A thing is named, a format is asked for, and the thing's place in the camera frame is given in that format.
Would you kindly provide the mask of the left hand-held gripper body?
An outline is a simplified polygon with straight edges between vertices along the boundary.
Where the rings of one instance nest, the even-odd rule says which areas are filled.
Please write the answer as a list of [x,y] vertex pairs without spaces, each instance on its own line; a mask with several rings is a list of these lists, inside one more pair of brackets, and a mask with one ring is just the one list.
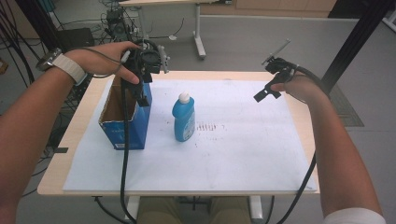
[[152,74],[169,72],[170,57],[164,46],[156,45],[149,39],[138,39],[134,42],[136,49],[127,49],[123,56],[123,66],[133,72],[141,83],[150,83]]

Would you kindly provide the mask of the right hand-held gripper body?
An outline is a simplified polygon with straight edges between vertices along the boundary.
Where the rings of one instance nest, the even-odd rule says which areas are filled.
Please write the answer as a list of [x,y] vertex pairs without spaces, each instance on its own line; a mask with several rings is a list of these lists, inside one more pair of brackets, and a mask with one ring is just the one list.
[[274,75],[274,83],[284,83],[289,81],[294,75],[294,70],[297,68],[296,65],[293,65],[292,63],[277,57],[277,54],[289,43],[290,39],[287,38],[279,48],[271,52],[269,56],[264,61],[262,61],[264,69],[270,74]]

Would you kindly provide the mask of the blue cardboard box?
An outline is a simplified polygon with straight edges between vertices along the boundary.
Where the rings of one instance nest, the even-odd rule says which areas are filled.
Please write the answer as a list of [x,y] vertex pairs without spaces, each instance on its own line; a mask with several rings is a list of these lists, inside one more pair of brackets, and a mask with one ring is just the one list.
[[[143,84],[143,94],[148,106],[141,106],[132,94],[126,93],[128,106],[129,149],[144,149],[149,126],[149,116],[152,103],[150,85]],[[121,101],[121,81],[115,77],[109,86],[104,108],[99,117],[99,125],[116,150],[124,149],[124,116]]]

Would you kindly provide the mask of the blue bottle with white cap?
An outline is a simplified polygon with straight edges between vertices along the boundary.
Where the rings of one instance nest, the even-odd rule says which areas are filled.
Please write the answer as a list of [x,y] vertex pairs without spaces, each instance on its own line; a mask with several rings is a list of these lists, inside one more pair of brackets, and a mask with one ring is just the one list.
[[175,102],[172,110],[174,117],[174,134],[179,142],[190,139],[195,131],[194,99],[183,91]]

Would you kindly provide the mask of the person's right hand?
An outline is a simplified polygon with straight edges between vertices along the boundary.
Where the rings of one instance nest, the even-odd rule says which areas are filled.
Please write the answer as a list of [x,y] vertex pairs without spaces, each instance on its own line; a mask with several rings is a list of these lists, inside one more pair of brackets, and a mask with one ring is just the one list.
[[272,91],[284,91],[290,96],[308,105],[327,99],[326,94],[310,78],[304,75],[296,75],[285,83],[276,83],[270,86]]

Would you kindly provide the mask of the person's left hand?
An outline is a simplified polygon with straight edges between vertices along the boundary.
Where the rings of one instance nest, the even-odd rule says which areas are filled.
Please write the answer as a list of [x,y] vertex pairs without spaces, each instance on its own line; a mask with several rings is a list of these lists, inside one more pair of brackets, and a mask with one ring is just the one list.
[[85,72],[98,76],[116,75],[133,84],[139,78],[122,65],[121,57],[127,49],[136,49],[130,41],[108,43],[85,49],[72,49],[65,56],[76,62]]

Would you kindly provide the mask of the white paper sheet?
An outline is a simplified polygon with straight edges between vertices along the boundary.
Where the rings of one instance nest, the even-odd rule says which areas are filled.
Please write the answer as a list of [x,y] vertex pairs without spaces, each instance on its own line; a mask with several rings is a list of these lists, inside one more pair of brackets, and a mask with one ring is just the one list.
[[[67,192],[137,195],[293,193],[308,169],[286,99],[253,96],[261,81],[166,80],[151,85],[145,148],[114,149],[95,111],[64,183]],[[179,142],[172,110],[186,91],[195,131]]]

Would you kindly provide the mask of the black box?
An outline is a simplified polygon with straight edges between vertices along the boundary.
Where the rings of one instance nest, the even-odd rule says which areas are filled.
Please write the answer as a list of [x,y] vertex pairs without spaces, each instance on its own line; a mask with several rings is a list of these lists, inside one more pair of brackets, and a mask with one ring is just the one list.
[[62,30],[57,33],[57,36],[64,51],[94,45],[94,38],[89,28]]

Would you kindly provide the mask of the dark floor mat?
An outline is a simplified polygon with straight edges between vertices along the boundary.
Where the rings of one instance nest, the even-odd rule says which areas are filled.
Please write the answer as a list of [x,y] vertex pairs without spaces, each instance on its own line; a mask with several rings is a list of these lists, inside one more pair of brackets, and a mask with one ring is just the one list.
[[342,90],[334,85],[330,92],[332,104],[346,127],[363,127],[364,124]]

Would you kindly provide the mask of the white table leg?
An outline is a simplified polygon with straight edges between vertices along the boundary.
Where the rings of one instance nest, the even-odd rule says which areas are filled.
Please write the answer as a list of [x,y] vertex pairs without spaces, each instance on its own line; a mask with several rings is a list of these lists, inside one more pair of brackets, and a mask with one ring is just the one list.
[[252,224],[263,223],[262,201],[260,196],[249,196],[249,212]]
[[134,219],[137,219],[138,216],[139,203],[140,203],[139,196],[129,196],[126,199],[127,211]]

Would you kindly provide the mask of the person's left leg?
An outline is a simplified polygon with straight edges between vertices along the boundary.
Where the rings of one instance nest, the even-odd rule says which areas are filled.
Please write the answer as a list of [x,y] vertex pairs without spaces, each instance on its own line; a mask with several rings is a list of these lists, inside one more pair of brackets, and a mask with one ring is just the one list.
[[182,224],[177,201],[173,197],[141,197],[137,224]]

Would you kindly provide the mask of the person's leg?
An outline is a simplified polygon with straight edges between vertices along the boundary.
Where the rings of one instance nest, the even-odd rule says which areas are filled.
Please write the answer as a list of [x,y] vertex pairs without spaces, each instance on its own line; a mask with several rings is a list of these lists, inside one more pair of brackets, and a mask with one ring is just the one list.
[[247,197],[214,197],[209,224],[250,224]]
[[173,197],[141,197],[137,224],[182,224],[177,201]]

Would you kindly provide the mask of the person's right leg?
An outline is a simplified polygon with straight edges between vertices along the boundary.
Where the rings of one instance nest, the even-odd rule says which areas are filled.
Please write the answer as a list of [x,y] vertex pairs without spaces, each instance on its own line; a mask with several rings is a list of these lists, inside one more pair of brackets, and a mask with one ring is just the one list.
[[214,197],[209,224],[250,224],[247,197]]

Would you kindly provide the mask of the white sleeve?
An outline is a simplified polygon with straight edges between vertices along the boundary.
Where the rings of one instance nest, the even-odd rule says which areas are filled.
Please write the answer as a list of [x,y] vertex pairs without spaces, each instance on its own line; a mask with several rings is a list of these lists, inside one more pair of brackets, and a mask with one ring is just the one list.
[[387,224],[377,212],[366,208],[347,208],[327,215],[322,224]]

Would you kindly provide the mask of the black metal post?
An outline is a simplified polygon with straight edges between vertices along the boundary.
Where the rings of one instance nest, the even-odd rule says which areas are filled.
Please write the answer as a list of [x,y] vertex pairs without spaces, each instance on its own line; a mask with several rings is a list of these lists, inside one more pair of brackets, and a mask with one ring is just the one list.
[[47,49],[64,49],[50,16],[38,0],[15,0]]
[[340,48],[321,79],[326,93],[330,93],[347,70],[375,28],[386,16],[394,0],[373,0]]

